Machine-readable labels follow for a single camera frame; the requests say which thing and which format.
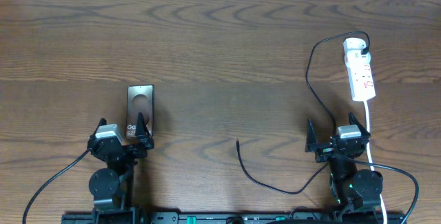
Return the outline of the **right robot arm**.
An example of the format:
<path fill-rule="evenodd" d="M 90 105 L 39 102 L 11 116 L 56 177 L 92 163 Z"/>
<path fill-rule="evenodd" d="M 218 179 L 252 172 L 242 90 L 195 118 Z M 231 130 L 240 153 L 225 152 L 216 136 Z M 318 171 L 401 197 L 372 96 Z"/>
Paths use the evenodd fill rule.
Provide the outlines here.
<path fill-rule="evenodd" d="M 349 114 L 349 125 L 340 126 L 328 142 L 319 142 L 312 120 L 308 120 L 305 151 L 315 154 L 317 163 L 328 163 L 331 170 L 330 188 L 338 200 L 331 218 L 348 221 L 349 215 L 370 212 L 381 205 L 383 177 L 370 169 L 358 170 L 355 159 L 367 149 L 370 133 Z"/>

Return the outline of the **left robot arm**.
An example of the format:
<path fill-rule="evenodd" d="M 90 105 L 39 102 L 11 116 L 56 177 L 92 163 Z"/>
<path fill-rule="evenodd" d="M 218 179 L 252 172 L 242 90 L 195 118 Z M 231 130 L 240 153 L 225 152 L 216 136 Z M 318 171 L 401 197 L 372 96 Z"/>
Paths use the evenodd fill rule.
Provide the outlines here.
<path fill-rule="evenodd" d="M 144 209 L 132 205 L 134 166 L 154 148 L 154 140 L 142 113 L 138 113 L 134 137 L 138 143 L 123 145 L 118 126 L 101 119 L 89 138 L 88 150 L 106 164 L 89 180 L 89 190 L 94 197 L 93 223 L 140 224 L 150 221 Z"/>

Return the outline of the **bronze Galaxy phone box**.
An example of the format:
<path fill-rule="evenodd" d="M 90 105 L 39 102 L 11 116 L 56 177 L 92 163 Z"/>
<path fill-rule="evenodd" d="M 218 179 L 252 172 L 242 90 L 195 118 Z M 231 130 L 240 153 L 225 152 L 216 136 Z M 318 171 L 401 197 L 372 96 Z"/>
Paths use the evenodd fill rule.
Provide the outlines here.
<path fill-rule="evenodd" d="M 125 135 L 127 139 L 135 137 L 139 112 L 150 134 L 154 129 L 154 85 L 132 85 L 127 88 L 127 118 Z"/>

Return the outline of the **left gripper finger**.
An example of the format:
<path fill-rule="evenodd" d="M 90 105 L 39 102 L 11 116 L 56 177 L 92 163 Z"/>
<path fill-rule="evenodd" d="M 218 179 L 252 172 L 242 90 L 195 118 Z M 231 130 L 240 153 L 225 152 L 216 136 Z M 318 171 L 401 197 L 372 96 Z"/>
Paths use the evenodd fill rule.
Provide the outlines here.
<path fill-rule="evenodd" d="M 151 134 L 145 124 L 144 116 L 142 112 L 138 113 L 136 129 L 135 129 L 135 137 L 138 140 L 149 140 L 151 138 Z"/>
<path fill-rule="evenodd" d="M 97 125 L 95 131 L 94 131 L 93 134 L 92 134 L 92 137 L 95 137 L 95 135 L 96 135 L 98 129 L 99 129 L 101 126 L 106 125 L 106 124 L 107 124 L 106 119 L 101 118 L 100 121 L 99 121 L 99 124 Z"/>

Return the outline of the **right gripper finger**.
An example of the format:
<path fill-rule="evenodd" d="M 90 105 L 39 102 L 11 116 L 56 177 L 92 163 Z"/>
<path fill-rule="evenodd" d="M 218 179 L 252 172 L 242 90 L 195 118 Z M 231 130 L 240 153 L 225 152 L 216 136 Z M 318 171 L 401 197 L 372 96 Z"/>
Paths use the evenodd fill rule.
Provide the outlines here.
<path fill-rule="evenodd" d="M 358 129 L 360 130 L 360 133 L 361 133 L 362 136 L 370 136 L 369 131 L 367 131 L 366 127 L 363 126 L 359 122 L 359 120 L 356 118 L 356 116 L 352 112 L 349 113 L 349 123 L 351 125 L 356 125 L 358 127 Z"/>
<path fill-rule="evenodd" d="M 308 120 L 308 131 L 306 138 L 306 145 L 315 145 L 317 144 L 317 137 L 314 130 L 313 122 L 311 119 Z"/>

